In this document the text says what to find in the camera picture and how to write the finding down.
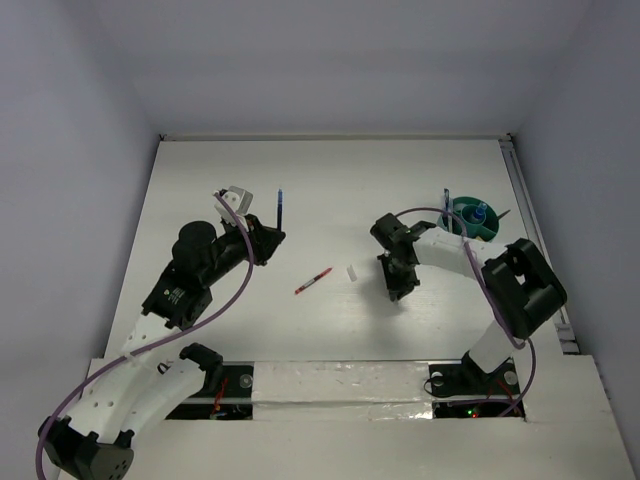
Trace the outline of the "red pen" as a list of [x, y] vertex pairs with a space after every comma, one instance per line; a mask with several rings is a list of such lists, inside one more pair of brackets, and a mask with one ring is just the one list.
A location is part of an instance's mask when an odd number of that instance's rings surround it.
[[328, 267], [322, 272], [318, 273], [313, 278], [311, 278], [310, 280], [308, 280], [307, 282], [305, 282], [304, 284], [296, 288], [294, 291], [294, 295], [299, 295], [301, 292], [308, 289], [310, 286], [312, 286], [313, 284], [315, 284], [316, 282], [318, 282], [319, 280], [327, 276], [329, 273], [331, 273], [332, 270], [333, 270], [333, 267]]

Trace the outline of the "clear white pen cap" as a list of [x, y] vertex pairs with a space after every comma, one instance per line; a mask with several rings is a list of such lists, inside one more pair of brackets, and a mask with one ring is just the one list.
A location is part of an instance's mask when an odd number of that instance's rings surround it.
[[349, 276], [350, 281], [351, 282], [356, 282], [357, 279], [358, 279], [358, 276], [356, 274], [356, 271], [355, 271], [354, 267], [352, 265], [349, 265], [347, 267], [346, 271], [347, 271], [347, 274]]

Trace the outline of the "blue grip clear pen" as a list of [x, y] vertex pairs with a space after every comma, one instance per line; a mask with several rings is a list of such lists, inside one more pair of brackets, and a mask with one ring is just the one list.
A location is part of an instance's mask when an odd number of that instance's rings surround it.
[[445, 211], [442, 214], [443, 224], [445, 228], [451, 231], [451, 220], [450, 220], [450, 191], [448, 188], [443, 189], [443, 210]]

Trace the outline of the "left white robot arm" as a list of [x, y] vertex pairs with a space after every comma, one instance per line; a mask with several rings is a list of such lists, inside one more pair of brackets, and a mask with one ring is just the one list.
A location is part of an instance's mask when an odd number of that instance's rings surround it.
[[251, 214], [224, 214], [222, 225], [223, 234], [205, 221], [181, 228], [121, 356], [78, 386], [41, 425], [39, 478], [49, 459], [76, 479], [121, 479], [148, 431], [191, 395], [219, 391], [222, 356], [180, 340], [208, 324], [203, 314], [217, 281], [241, 263], [266, 265], [286, 237]]

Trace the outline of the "dark blue pen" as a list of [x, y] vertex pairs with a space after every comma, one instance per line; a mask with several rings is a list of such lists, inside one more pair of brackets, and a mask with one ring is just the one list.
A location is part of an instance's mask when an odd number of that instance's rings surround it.
[[448, 197], [447, 199], [447, 214], [448, 214], [448, 220], [447, 220], [447, 224], [448, 224], [448, 231], [449, 233], [454, 233], [454, 227], [453, 227], [453, 223], [454, 223], [454, 214], [453, 214], [453, 203], [452, 203], [452, 199], [450, 197]]

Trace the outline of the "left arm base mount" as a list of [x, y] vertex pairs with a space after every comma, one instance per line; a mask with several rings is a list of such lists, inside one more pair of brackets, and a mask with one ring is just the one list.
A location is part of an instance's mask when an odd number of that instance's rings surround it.
[[251, 420], [253, 383], [253, 363], [225, 364], [219, 380], [207, 377], [203, 388], [175, 407], [166, 419]]

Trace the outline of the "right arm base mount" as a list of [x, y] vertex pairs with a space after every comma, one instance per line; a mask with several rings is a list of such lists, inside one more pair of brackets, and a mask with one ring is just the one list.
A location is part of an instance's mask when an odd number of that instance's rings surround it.
[[512, 361], [479, 380], [465, 377], [461, 363], [436, 363], [429, 366], [423, 390], [433, 399], [436, 419], [526, 417]]

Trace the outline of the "correction fluid bottle blue cap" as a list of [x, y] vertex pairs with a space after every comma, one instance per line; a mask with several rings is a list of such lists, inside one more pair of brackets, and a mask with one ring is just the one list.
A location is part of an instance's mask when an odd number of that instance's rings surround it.
[[483, 224], [486, 221], [488, 205], [484, 202], [477, 204], [471, 213], [469, 222], [473, 224]]

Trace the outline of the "blue pen with clip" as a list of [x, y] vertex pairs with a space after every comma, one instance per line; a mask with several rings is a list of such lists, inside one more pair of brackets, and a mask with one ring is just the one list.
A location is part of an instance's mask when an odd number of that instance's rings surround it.
[[277, 204], [276, 204], [276, 228], [278, 231], [283, 231], [283, 190], [279, 188], [277, 191]]

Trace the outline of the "black handled scissors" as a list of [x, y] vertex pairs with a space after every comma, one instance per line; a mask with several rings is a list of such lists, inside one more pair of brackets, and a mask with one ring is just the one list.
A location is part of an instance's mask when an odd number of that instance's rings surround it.
[[508, 209], [504, 212], [502, 212], [501, 214], [499, 214], [496, 218], [498, 221], [500, 221], [501, 219], [503, 219], [504, 217], [506, 217], [509, 213], [511, 212], [511, 209]]

